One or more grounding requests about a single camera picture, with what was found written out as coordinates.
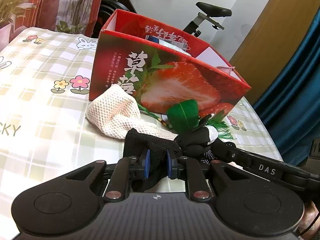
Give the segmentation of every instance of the bike seat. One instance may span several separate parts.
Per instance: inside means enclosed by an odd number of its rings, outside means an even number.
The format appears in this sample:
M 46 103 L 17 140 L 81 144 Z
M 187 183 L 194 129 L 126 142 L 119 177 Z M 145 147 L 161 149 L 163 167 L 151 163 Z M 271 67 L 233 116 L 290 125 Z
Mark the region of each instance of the bike seat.
M 228 17 L 232 15 L 230 9 L 215 6 L 212 4 L 197 2 L 196 6 L 202 10 L 208 17 Z

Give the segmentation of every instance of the strawberry gift box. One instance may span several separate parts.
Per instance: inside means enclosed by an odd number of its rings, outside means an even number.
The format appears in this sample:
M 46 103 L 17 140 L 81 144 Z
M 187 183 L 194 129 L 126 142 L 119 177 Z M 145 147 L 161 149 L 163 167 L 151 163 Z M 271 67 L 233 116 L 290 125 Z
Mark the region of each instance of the strawberry gift box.
M 156 37 L 177 51 L 149 40 Z M 199 115 L 222 119 L 250 86 L 207 42 L 162 22 L 117 9 L 101 29 L 89 100 L 112 84 L 151 112 L 194 99 Z

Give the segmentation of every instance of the metal rivet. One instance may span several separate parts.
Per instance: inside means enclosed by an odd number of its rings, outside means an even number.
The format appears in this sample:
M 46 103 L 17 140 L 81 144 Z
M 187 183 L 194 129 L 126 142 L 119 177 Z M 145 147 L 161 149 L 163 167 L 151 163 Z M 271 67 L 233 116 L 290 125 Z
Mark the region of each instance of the metal rivet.
M 210 194 L 208 192 L 203 191 L 203 190 L 196 191 L 193 195 L 196 198 L 200 198 L 200 199 L 205 199 L 205 198 L 208 198 L 210 196 Z
M 121 193 L 116 190 L 112 190 L 106 193 L 106 197 L 110 199 L 118 199 L 121 197 Z

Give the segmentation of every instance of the table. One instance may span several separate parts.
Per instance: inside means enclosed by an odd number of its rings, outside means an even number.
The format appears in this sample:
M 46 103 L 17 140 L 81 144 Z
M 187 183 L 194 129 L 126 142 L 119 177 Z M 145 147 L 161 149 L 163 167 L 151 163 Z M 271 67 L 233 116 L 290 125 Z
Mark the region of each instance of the table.
M 122 157 L 124 141 L 85 118 L 89 91 L 71 87 L 76 76 L 91 77 L 95 47 L 80 46 L 82 38 L 96 40 L 32 27 L 0 52 L 0 239 L 18 233 L 10 208 L 20 192 L 92 161 Z M 282 160 L 245 98 L 224 120 L 239 148 Z M 184 183 L 164 178 L 153 190 L 184 191 Z

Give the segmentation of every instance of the cartoon rabbit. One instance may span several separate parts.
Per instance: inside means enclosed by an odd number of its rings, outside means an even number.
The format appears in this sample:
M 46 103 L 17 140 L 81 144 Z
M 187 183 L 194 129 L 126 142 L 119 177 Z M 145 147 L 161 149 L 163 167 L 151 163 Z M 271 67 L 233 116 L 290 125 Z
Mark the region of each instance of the cartoon rabbit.
M 87 42 L 84 38 L 79 37 L 79 43 L 77 44 L 78 49 L 83 50 L 83 49 L 93 49 L 96 50 L 97 48 L 97 40 L 95 41 L 90 41 Z
M 6 62 L 3 62 L 3 63 L 2 63 L 2 61 L 3 61 L 3 57 L 0 57 L 0 69 L 3 69 L 5 67 L 11 65 L 11 61 L 6 61 Z

